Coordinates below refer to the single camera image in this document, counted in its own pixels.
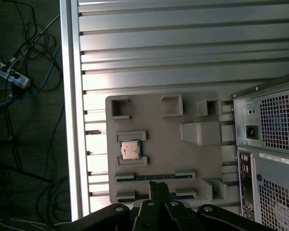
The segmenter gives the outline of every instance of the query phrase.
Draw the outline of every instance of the ventilation grille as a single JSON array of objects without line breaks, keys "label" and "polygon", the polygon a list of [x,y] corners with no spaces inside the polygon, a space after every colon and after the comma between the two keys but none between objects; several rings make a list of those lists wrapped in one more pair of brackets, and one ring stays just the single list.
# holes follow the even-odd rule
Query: ventilation grille
[{"label": "ventilation grille", "polygon": [[289,231],[289,189],[263,180],[259,185],[263,225],[274,230]]},{"label": "ventilation grille", "polygon": [[263,143],[289,150],[289,94],[260,101]]}]

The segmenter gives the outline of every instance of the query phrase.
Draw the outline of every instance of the power connector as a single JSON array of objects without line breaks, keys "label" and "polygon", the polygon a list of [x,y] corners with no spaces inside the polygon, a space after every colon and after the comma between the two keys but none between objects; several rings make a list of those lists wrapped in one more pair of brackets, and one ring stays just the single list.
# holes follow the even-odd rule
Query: power connector
[{"label": "power connector", "polygon": [[0,63],[0,76],[7,79],[9,76],[9,81],[13,82],[15,85],[22,89],[25,89],[30,85],[31,80],[26,76],[20,74],[19,72],[9,69],[5,64]]}]

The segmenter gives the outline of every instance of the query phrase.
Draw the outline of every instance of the metal panel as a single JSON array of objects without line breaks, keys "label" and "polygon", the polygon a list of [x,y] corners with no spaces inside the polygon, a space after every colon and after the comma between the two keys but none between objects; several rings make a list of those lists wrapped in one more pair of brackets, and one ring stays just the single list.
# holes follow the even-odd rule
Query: metal panel
[{"label": "metal panel", "polygon": [[104,132],[108,95],[222,86],[230,100],[230,93],[289,73],[289,0],[60,3],[73,220],[108,203],[104,192],[89,198],[88,168],[96,164],[88,165],[95,155],[86,148],[106,152],[106,143],[85,136]]}]

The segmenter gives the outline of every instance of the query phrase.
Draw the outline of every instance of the white power strip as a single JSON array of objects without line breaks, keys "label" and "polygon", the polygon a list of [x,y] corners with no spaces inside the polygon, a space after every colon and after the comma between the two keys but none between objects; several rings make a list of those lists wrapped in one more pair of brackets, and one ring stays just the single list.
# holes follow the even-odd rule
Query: white power strip
[{"label": "white power strip", "polygon": [[[26,76],[20,74],[19,72],[13,70],[13,69],[7,69],[7,72],[2,71],[2,68],[6,65],[3,63],[0,63],[0,76],[3,78],[9,77],[9,81],[13,82],[15,85],[19,86],[20,88],[24,89],[29,86],[31,80],[28,79]],[[19,78],[14,78],[13,76],[10,76],[10,72],[13,71],[14,74],[19,74]]]}]

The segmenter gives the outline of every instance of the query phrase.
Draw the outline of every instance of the floor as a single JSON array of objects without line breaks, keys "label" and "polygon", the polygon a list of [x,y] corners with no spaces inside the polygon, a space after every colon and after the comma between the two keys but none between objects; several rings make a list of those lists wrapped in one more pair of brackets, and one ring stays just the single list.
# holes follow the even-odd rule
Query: floor
[{"label": "floor", "polygon": [[[29,3],[33,6],[36,13],[37,24],[45,27],[54,19],[60,10],[59,0],[20,0],[20,2]],[[24,15],[25,22],[31,22],[32,16],[30,8],[20,5],[20,10]],[[0,0],[0,56],[7,63],[18,47],[24,42],[22,38],[22,22],[17,8],[13,2]],[[57,20],[48,30],[56,38],[58,45],[60,39],[60,20]],[[57,56],[60,66],[61,52]],[[34,80],[36,85],[40,85],[50,68],[50,62],[46,59],[39,59],[29,63],[29,78]],[[23,73],[24,66],[20,60],[14,66],[18,72]],[[59,74],[56,71],[50,75],[45,89],[51,88],[58,81]],[[5,79],[0,77],[0,102],[3,101]],[[32,174],[43,176],[46,167],[46,156],[52,132],[59,118],[64,103],[63,84],[56,91],[41,92],[37,96],[21,101],[16,101],[9,108],[14,134],[19,139],[19,153],[23,169]],[[8,138],[4,114],[0,115],[0,140]],[[50,156],[46,178],[58,180],[68,175],[67,168],[67,151],[66,151],[66,130],[65,117],[61,118],[53,139],[53,155]],[[0,147],[0,162],[15,167],[15,161],[11,147]],[[4,184],[1,189],[4,193],[0,194],[0,202],[12,205],[12,217],[22,218],[25,220],[39,221],[36,212],[36,201],[39,195],[49,186],[43,183],[37,190],[32,191],[40,184],[40,180],[0,169],[4,178]],[[63,201],[68,200],[68,182],[65,180],[59,190]],[[41,197],[39,210],[43,217],[46,217],[47,192]],[[60,219],[70,219],[69,203],[62,206],[65,210],[57,213]],[[2,221],[4,224],[21,228],[23,230],[39,230],[27,223],[16,221]]]}]

